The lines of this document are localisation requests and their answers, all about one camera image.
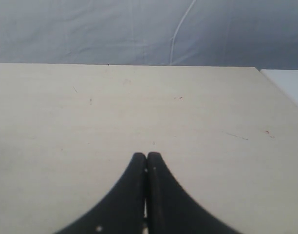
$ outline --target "table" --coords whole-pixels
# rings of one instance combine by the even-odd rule
[[[298,70],[261,70],[298,105]]]
[[[53,233],[134,152],[245,234],[298,233],[298,108],[255,68],[0,64],[0,233]]]

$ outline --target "white tabletop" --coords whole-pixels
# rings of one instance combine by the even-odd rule
[[[134,152],[245,234],[298,234],[298,108],[254,68],[0,64],[0,233],[48,234]]]
[[[261,70],[298,105],[298,70]]]

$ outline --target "gray fabric backdrop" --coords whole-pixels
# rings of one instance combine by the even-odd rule
[[[0,62],[298,69],[298,0],[0,0]]]

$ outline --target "white surface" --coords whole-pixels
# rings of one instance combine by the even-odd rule
[[[298,105],[298,70],[261,70]]]
[[[0,0],[0,62],[298,68],[298,0]]]
[[[52,233],[136,151],[244,234],[298,234],[298,108],[254,68],[0,64],[0,233]]]

